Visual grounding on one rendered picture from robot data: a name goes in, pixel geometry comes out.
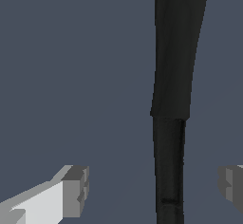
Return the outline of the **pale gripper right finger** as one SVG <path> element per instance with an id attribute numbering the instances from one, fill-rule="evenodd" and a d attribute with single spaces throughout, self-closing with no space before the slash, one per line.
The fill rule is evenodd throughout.
<path id="1" fill-rule="evenodd" d="M 219 192 L 243 214 L 243 165 L 219 166 L 217 174 Z"/>

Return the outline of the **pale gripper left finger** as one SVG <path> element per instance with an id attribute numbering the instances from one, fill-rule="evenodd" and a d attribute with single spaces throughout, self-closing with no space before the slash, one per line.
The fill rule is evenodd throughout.
<path id="1" fill-rule="evenodd" d="M 0 224 L 59 224 L 80 217 L 89 192 L 89 167 L 65 165 L 50 181 L 0 203 Z"/>

